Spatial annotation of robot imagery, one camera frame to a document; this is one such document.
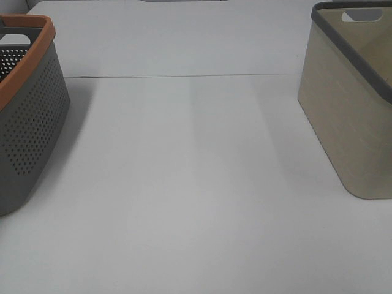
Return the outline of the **beige basket grey rim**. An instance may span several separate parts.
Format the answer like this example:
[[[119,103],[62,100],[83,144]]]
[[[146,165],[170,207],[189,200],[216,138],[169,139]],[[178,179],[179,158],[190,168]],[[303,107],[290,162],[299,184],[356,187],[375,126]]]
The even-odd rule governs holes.
[[[391,2],[313,6],[298,92],[342,185],[391,198]]]

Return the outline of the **grey perforated basket orange rim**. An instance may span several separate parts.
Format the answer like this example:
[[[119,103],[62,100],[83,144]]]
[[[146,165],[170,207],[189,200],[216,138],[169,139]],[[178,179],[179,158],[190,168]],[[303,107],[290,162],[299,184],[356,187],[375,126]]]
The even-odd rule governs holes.
[[[70,98],[45,15],[1,15],[1,35],[28,44],[1,45],[1,215],[30,198],[58,141]]]

